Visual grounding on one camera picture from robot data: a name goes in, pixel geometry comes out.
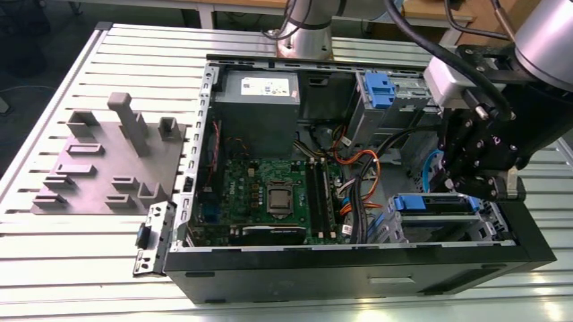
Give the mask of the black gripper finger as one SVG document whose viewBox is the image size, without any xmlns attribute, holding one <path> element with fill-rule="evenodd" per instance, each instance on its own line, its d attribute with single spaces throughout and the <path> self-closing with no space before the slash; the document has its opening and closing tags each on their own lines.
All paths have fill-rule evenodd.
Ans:
<svg viewBox="0 0 573 322">
<path fill-rule="evenodd" d="M 458 192 L 486 201 L 524 201 L 520 167 L 486 163 L 458 166 Z"/>
<path fill-rule="evenodd" d="M 484 109 L 446 109 L 440 124 L 440 183 L 447 189 L 486 189 L 478 175 L 484 141 L 479 126 L 488 120 Z"/>
</svg>

